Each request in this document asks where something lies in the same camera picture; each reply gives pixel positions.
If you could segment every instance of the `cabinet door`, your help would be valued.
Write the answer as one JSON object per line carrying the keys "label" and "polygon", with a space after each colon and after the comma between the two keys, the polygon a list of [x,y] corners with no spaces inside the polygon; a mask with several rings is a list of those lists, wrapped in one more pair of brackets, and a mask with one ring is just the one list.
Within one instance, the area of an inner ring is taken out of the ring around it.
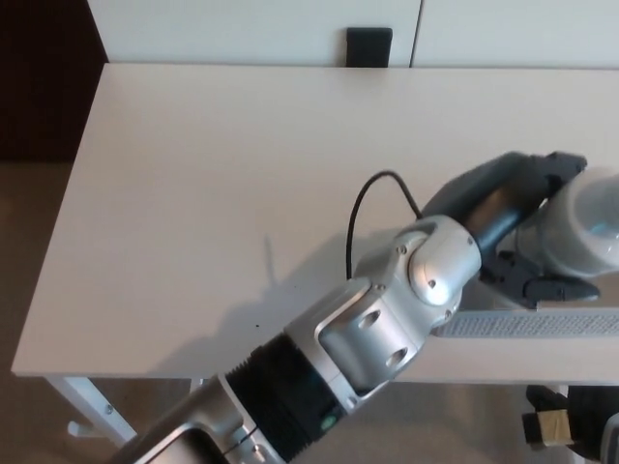
{"label": "cabinet door", "polygon": [[344,29],[391,27],[408,67],[420,0],[89,0],[111,62],[337,66]]}
{"label": "cabinet door", "polygon": [[427,0],[414,66],[616,68],[616,0]]}

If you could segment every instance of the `cable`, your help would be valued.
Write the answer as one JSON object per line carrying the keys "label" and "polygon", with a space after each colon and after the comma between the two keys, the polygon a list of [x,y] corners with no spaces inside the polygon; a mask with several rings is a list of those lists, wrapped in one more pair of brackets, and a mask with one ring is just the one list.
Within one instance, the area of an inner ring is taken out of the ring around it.
{"label": "cable", "polygon": [[422,29],[422,17],[424,16],[424,4],[426,0],[419,2],[419,11],[417,12],[417,24],[415,24],[415,36],[413,37],[413,50],[410,53],[409,68],[415,68],[415,54],[417,53],[417,43],[419,42],[419,31]]}
{"label": "cable", "polygon": [[406,201],[408,201],[408,205],[410,209],[413,210],[417,219],[422,218],[422,212],[415,203],[415,199],[413,195],[410,194],[406,183],[402,180],[402,178],[395,171],[380,171],[371,176],[368,181],[364,184],[364,186],[359,191],[357,195],[357,199],[355,200],[355,206],[352,207],[352,211],[350,212],[350,220],[348,221],[348,232],[346,233],[346,280],[352,277],[352,239],[355,234],[355,221],[357,220],[357,214],[359,213],[359,207],[361,206],[361,202],[364,199],[364,196],[368,192],[368,189],[371,185],[376,182],[381,177],[391,177],[393,178],[399,185],[406,197]]}

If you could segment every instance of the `beige carpet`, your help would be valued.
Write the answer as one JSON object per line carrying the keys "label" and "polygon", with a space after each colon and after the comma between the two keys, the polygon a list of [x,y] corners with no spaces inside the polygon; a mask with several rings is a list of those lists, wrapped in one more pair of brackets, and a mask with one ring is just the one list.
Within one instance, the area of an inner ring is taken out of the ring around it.
{"label": "beige carpet", "polygon": [[[105,439],[67,435],[76,413],[45,381],[11,374],[71,167],[0,164],[0,463],[103,462]],[[137,429],[186,394],[182,381],[99,381]],[[565,463],[562,449],[531,452],[519,415],[523,387],[391,385],[379,398],[304,453],[300,464]]]}

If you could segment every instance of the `table surface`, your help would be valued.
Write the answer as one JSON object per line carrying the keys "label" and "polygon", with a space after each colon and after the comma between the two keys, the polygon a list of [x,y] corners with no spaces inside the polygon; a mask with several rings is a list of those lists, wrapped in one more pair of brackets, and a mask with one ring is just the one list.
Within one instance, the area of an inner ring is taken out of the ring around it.
{"label": "table surface", "polygon": [[[106,65],[14,372],[226,371],[344,281],[375,171],[424,204],[511,150],[617,168],[618,120],[619,72]],[[378,183],[354,256],[412,219]],[[400,380],[619,383],[617,355],[617,338],[432,337]]]}

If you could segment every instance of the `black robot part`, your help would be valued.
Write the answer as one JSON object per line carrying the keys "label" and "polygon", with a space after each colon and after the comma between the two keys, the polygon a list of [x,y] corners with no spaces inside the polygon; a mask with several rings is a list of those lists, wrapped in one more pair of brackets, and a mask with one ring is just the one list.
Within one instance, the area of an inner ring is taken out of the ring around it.
{"label": "black robot part", "polygon": [[346,414],[329,386],[286,334],[256,349],[226,379],[286,462],[318,441]]}
{"label": "black robot part", "polygon": [[565,411],[574,442],[569,448],[585,459],[600,461],[604,428],[619,413],[619,387],[571,386],[565,397],[548,387],[530,385],[526,397],[535,408],[535,413],[522,415],[526,443],[534,448],[544,447],[538,413]]}
{"label": "black robot part", "polygon": [[595,285],[574,277],[548,275],[497,245],[582,172],[585,157],[555,152],[548,156],[510,152],[447,183],[423,209],[425,217],[445,215],[473,236],[482,254],[480,280],[524,307],[539,301],[591,300]]}

